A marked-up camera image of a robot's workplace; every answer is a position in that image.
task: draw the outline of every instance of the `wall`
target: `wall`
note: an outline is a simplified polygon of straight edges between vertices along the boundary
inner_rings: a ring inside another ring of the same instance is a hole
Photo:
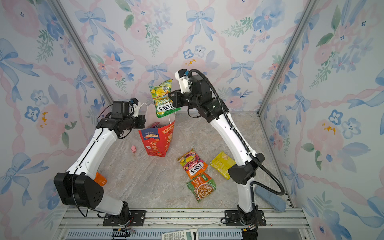
[[[79,157],[104,97],[45,1],[1,0],[0,238],[51,239],[53,177]]]
[[[114,99],[197,68],[237,111],[258,109],[306,2],[61,1]]]
[[[384,239],[383,10],[383,1],[320,0],[262,112],[317,240]]]

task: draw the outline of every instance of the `orange container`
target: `orange container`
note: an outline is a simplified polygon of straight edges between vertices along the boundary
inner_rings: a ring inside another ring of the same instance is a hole
[[[104,186],[107,183],[107,179],[98,172],[96,173],[94,181],[97,182],[100,186]]]

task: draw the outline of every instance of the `green candy bag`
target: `green candy bag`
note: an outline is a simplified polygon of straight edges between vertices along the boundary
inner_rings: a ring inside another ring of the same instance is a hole
[[[180,110],[180,108],[173,107],[173,101],[168,97],[171,86],[172,79],[163,82],[159,86],[149,86],[152,98],[155,102],[156,115],[158,118],[162,118]]]

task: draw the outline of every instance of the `gray marble surface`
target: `gray marble surface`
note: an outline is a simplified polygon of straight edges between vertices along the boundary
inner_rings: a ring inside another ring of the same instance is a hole
[[[263,165],[277,176],[256,114],[235,113],[232,117],[250,146],[264,154]],[[136,153],[131,152],[132,145],[136,146]],[[110,147],[98,170],[107,179],[104,192],[128,202],[130,208],[236,208],[236,183],[224,178],[211,166],[205,172],[215,180],[217,189],[197,202],[186,185],[191,179],[177,162],[191,148],[208,165],[221,151],[233,158],[219,133],[204,118],[195,119],[186,113],[177,113],[166,157],[148,156],[137,130]],[[256,179],[278,189],[261,169],[256,170]],[[259,208],[270,208],[258,196],[256,203]]]

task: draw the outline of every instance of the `blue ribbon bow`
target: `blue ribbon bow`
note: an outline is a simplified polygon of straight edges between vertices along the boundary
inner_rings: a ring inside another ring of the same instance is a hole
[[[252,77],[251,74],[247,73],[245,70],[248,69],[248,70],[251,70],[253,68],[253,64],[254,64],[254,61],[248,61],[246,63],[232,63],[231,65],[231,69],[232,70],[236,70],[237,69],[237,72],[236,72],[236,75],[234,78],[230,78],[227,83],[231,83],[235,78],[238,78],[241,74],[241,71],[243,69],[243,76],[245,78],[245,80],[247,82],[249,82],[249,77]]]
[[[27,166],[31,162],[30,157],[28,157],[25,153],[17,153],[12,159],[12,167],[8,169],[5,176],[0,178],[0,194],[6,193],[11,187],[12,180],[22,186],[25,191],[23,193],[22,202],[23,206],[27,200],[32,200],[31,196],[28,193],[29,180],[24,176],[15,176],[16,174],[30,174],[37,173],[48,169],[49,167],[43,167],[44,160],[34,165],[33,167],[22,169]]]
[[[298,100],[293,107],[291,106],[285,106],[286,111],[289,109],[296,110],[297,108],[297,114],[296,114],[296,125],[297,121],[301,122],[301,108],[303,108],[303,111],[307,111],[311,107],[311,101],[307,100],[303,97],[303,93],[300,90],[297,90],[295,93],[295,98]]]
[[[292,194],[295,194],[296,195],[296,185],[297,185],[297,188],[298,189],[301,189],[304,187],[304,182],[301,178],[299,178],[299,175],[297,174],[296,172],[296,168],[295,166],[293,165],[293,163],[291,163],[289,165],[289,169],[291,170],[291,174],[287,175],[284,171],[283,172],[283,175],[286,176],[289,180],[292,180],[293,178],[295,178],[293,181],[292,181],[292,185],[291,185],[291,195]]]
[[[19,82],[19,77],[15,73],[15,71],[9,67],[8,65],[5,65],[2,63],[2,61],[8,63],[10,66],[16,68],[19,71],[22,71],[23,73],[26,73],[31,76],[39,77],[38,74],[31,71],[33,68],[33,64],[19,64],[12,62],[8,59],[11,58],[17,58],[19,57],[19,54],[16,52],[15,48],[12,46],[8,40],[1,38],[0,39],[0,68],[9,76],[9,78],[12,80],[12,82],[15,84],[12,88],[12,101],[16,102],[16,99],[22,100],[22,97],[20,96],[19,90],[17,89],[17,84]]]
[[[155,79],[153,79],[152,81],[150,81],[149,83],[148,83],[148,85],[153,85],[153,83],[157,80],[157,79],[159,79],[159,74],[160,74],[160,76],[165,80],[165,81],[167,81],[167,80],[170,80],[171,78],[170,77],[168,77],[168,76],[166,76],[166,75],[164,75],[162,72],[167,72],[168,71],[168,67],[167,67],[167,65],[165,64],[165,63],[161,63],[161,64],[159,64],[159,65],[155,65],[155,66],[153,66],[153,65],[147,65],[147,66],[145,66],[145,69],[147,70],[147,72],[149,72],[149,73],[151,73],[151,72],[153,72],[153,74],[154,74],[154,77],[155,77]]]
[[[88,81],[87,82],[87,81],[84,80],[86,78],[87,78],[87,74],[85,74],[84,69],[80,68],[79,75],[77,76],[77,78],[73,79],[73,86],[76,89],[79,89],[79,87],[81,86],[81,88],[84,90],[84,104],[88,103],[88,100],[87,100],[87,88],[85,87],[85,85],[87,85],[90,88],[95,88],[92,85],[93,81]]]
[[[93,12],[84,12],[84,11],[76,11],[74,12],[77,19],[82,22],[86,23],[89,21],[89,25],[91,26],[92,29],[92,35],[88,37],[88,42],[91,42],[93,44],[93,37],[97,35],[97,27],[96,25],[100,28],[100,30],[107,35],[110,39],[113,41],[115,40],[111,34],[114,34],[115,32],[112,30],[109,30],[108,28],[102,26],[99,22],[105,23],[105,14],[101,8],[95,8]]]
[[[195,10],[187,11],[187,21],[190,23],[196,21],[196,27],[195,27],[195,33],[187,37],[185,41],[191,43],[193,37],[200,33],[201,25],[203,25],[205,34],[208,36],[209,39],[211,39],[211,41],[213,41],[212,34],[216,33],[216,31],[210,29],[205,23],[205,21],[212,22],[214,20],[214,16],[215,16],[215,10],[213,8],[207,8],[205,11],[200,11],[200,12],[197,12]]]
[[[379,73],[379,75],[376,77],[375,82],[378,85],[384,86],[384,69]],[[373,97],[371,100],[364,102],[361,99],[351,99],[347,101],[351,105],[349,108],[353,108],[356,106],[360,106],[362,104],[365,104],[370,107],[376,107],[384,103],[384,91],[381,93],[377,94],[375,97]],[[381,117],[381,122],[380,122],[380,135],[384,134],[384,114]]]

